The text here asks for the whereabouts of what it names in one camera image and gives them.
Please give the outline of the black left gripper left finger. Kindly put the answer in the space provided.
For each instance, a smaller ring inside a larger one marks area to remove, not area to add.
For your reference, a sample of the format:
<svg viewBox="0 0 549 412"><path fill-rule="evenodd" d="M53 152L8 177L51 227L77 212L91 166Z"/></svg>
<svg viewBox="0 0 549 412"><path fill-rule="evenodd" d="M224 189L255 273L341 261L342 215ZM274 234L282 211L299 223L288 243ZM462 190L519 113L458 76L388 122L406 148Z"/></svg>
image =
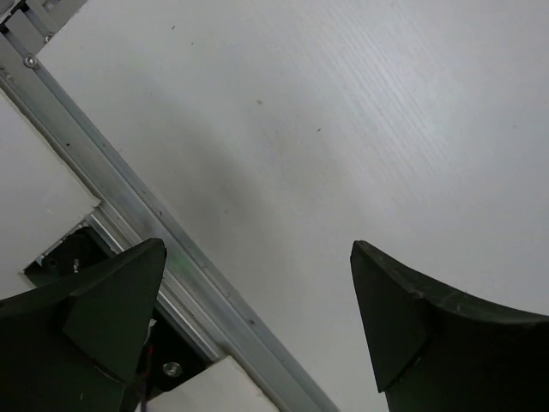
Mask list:
<svg viewBox="0 0 549 412"><path fill-rule="evenodd" d="M3 411L117 411L166 263L152 238L1 302Z"/></svg>

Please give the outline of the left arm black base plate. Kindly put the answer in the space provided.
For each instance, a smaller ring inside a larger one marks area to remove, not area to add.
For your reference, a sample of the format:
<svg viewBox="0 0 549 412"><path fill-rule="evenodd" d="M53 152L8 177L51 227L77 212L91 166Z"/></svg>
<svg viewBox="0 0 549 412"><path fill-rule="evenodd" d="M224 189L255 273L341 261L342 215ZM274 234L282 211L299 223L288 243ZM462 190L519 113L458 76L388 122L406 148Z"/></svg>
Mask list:
<svg viewBox="0 0 549 412"><path fill-rule="evenodd" d="M81 227L29 264L23 273L34 286L40 287L115 254L94 229ZM151 321L136 372L138 388L134 390L148 400L175 389L211 365L160 304L155 306Z"/></svg>

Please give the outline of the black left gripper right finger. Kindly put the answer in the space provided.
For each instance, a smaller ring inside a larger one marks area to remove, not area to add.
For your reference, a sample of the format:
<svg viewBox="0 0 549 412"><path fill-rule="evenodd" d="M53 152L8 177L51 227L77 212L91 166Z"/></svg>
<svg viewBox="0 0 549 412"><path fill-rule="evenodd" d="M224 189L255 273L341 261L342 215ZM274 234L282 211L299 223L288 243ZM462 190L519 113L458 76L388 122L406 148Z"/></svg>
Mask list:
<svg viewBox="0 0 549 412"><path fill-rule="evenodd" d="M482 300L358 240L353 284L392 411L545 411L548 318Z"/></svg>

